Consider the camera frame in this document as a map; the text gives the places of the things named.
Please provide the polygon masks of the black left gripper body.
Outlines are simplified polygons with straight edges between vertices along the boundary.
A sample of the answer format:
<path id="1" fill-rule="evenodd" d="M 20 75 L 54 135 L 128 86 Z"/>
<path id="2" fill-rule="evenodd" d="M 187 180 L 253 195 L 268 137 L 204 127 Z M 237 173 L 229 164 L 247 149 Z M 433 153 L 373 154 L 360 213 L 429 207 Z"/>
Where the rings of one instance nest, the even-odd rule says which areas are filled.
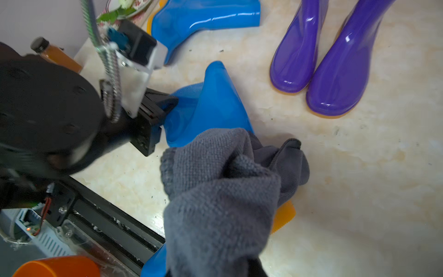
<path id="1" fill-rule="evenodd" d="M 116 123 L 103 119 L 86 156 L 102 157 L 126 143 L 132 144 L 145 157 L 150 156 L 160 142 L 161 126 L 178 103 L 176 96 L 146 89 L 134 118 L 122 110 Z"/>

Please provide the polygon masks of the grey cloth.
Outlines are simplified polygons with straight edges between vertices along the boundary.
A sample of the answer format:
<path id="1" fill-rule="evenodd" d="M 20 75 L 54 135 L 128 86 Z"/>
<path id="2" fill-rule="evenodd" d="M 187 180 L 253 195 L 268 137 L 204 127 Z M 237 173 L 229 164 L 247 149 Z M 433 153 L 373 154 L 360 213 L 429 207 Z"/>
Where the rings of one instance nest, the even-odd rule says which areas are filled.
<path id="1" fill-rule="evenodd" d="M 277 209 L 308 182 L 295 138 L 264 146 L 242 128 L 210 129 L 164 151 L 161 179 L 169 277 L 263 277 Z"/>

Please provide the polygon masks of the purple boot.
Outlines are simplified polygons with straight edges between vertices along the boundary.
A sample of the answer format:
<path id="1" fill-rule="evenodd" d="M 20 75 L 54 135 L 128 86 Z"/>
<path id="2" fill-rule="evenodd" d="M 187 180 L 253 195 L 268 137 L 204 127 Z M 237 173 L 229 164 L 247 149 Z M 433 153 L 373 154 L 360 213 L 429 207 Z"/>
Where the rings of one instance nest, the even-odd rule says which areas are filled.
<path id="1" fill-rule="evenodd" d="M 276 89 L 297 93 L 309 84 L 328 7 L 328 0 L 301 1 L 271 62 L 270 79 Z"/>
<path id="2" fill-rule="evenodd" d="M 341 117 L 361 100 L 377 32 L 393 1 L 358 1 L 309 84 L 306 102 L 325 117 Z"/>

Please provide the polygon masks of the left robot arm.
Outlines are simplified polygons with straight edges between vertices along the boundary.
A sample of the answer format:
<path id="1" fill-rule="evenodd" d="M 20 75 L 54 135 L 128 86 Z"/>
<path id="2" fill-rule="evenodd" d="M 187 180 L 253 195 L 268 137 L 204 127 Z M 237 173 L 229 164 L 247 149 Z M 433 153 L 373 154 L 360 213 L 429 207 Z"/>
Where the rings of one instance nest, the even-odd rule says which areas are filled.
<path id="1" fill-rule="evenodd" d="M 135 118 L 105 114 L 78 73 L 1 45 L 1 208 L 41 203 L 47 187 L 126 144 L 149 156 L 178 98 L 148 89 Z"/>

